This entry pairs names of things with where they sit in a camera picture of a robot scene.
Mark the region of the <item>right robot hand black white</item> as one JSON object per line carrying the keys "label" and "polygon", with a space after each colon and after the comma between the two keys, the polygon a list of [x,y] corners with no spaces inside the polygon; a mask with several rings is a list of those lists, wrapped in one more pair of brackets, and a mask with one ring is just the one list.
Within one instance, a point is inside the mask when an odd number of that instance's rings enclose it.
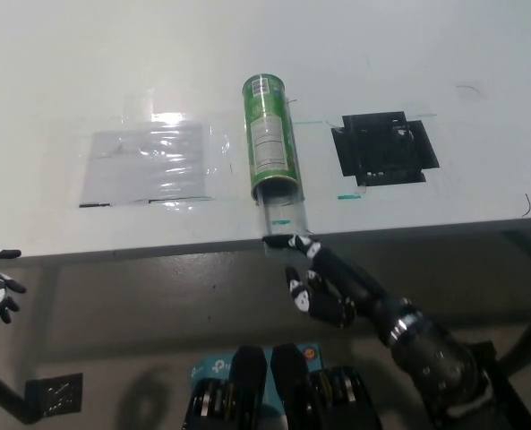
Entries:
{"label": "right robot hand black white", "polygon": [[296,269],[286,268],[289,294],[300,312],[339,328],[349,327],[357,316],[364,317],[388,347],[420,319],[408,302],[389,294],[366,271],[346,262],[320,242],[292,235],[282,244],[312,263],[306,280],[300,279]]}

